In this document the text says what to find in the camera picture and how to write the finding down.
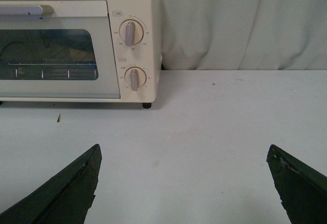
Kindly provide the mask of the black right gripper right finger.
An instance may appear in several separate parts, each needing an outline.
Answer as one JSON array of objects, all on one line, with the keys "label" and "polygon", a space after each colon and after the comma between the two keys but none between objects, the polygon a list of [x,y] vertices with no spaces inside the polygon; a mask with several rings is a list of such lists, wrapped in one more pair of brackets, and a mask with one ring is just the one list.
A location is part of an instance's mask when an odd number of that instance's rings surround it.
[{"label": "black right gripper right finger", "polygon": [[271,145],[267,163],[291,223],[326,223],[326,176]]}]

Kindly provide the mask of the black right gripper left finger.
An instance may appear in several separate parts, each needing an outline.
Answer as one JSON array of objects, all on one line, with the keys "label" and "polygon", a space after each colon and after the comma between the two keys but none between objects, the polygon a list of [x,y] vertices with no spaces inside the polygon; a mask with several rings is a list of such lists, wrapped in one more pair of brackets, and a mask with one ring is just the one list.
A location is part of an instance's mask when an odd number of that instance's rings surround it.
[{"label": "black right gripper left finger", "polygon": [[30,195],[1,213],[1,223],[84,223],[102,161],[95,144]]}]

